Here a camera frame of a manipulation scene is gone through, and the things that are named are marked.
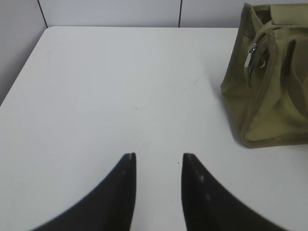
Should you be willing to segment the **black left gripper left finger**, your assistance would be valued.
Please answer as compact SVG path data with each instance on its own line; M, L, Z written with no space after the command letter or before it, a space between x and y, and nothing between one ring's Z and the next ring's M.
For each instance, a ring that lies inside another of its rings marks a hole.
M136 200L136 155L125 154L82 200L38 231L128 231Z

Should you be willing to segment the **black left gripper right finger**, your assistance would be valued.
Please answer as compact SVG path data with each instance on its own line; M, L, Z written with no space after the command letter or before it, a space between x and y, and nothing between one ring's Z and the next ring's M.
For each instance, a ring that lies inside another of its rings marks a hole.
M194 154L182 159L182 208L189 231L281 231L225 189Z

